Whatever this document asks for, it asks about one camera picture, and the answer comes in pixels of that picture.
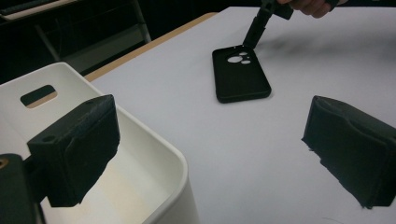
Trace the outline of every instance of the phone case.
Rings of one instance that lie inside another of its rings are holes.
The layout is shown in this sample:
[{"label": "phone case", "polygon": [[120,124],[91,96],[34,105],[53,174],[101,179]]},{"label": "phone case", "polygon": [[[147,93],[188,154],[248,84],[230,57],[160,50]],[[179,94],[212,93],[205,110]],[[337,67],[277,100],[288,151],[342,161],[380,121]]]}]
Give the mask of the phone case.
[{"label": "phone case", "polygon": [[216,95],[221,103],[265,98],[271,86],[253,49],[235,46],[212,53]]}]

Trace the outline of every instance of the bin handle hole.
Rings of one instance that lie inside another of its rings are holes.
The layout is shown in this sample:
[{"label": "bin handle hole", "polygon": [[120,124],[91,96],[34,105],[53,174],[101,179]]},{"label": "bin handle hole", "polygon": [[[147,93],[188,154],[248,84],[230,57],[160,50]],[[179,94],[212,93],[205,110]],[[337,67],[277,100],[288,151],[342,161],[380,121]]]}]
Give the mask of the bin handle hole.
[{"label": "bin handle hole", "polygon": [[38,107],[44,103],[46,103],[49,100],[52,100],[58,95],[58,92],[51,86],[51,85],[46,85],[41,88],[38,88],[35,91],[31,91],[27,94],[24,94],[21,97],[21,102],[27,107],[27,108],[35,108]]}]

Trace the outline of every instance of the human hand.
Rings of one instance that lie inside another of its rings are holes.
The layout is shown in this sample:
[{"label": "human hand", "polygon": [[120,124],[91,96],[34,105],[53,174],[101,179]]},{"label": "human hand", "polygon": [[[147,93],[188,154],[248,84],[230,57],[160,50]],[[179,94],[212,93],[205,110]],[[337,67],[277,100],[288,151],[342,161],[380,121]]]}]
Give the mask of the human hand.
[{"label": "human hand", "polygon": [[[347,0],[340,0],[338,5],[344,4]],[[277,0],[279,4],[287,4],[295,10],[302,11],[305,15],[314,18],[322,18],[332,7],[325,0]]]}]

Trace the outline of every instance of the white bin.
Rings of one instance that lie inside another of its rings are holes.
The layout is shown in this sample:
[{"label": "white bin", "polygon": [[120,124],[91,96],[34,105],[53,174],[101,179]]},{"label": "white bin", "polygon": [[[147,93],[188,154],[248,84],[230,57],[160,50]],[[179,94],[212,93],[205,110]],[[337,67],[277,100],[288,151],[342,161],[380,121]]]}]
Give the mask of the white bin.
[{"label": "white bin", "polygon": [[[21,97],[51,85],[55,98],[27,108]],[[26,159],[26,143],[80,103],[102,95],[66,63],[55,63],[0,86],[0,154]],[[47,222],[199,223],[183,155],[139,120],[117,106],[120,145],[117,155],[72,208],[41,205]]]}]

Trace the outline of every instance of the table surface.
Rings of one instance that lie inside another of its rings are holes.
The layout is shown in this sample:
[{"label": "table surface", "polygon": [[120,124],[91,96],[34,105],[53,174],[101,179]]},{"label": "table surface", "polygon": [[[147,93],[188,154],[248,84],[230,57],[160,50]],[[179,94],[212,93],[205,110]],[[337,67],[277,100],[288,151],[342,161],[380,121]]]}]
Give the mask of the table surface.
[{"label": "table surface", "polygon": [[301,138],[314,95],[396,127],[396,10],[274,16],[255,49],[272,94],[220,104],[211,53],[257,11],[227,8],[92,84],[185,155],[203,223],[394,223],[396,205],[362,209]]}]

